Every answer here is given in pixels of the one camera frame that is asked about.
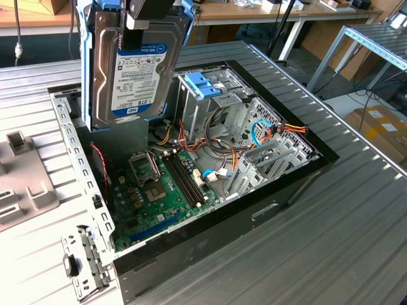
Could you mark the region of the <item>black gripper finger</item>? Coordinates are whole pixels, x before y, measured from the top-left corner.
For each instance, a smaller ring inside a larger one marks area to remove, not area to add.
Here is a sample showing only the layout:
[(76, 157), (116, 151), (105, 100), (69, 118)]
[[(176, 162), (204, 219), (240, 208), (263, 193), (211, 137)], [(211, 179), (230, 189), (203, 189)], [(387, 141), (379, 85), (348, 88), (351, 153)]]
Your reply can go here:
[(174, 1), (122, 1), (121, 49), (123, 51), (139, 49), (150, 21), (166, 17), (173, 4)]

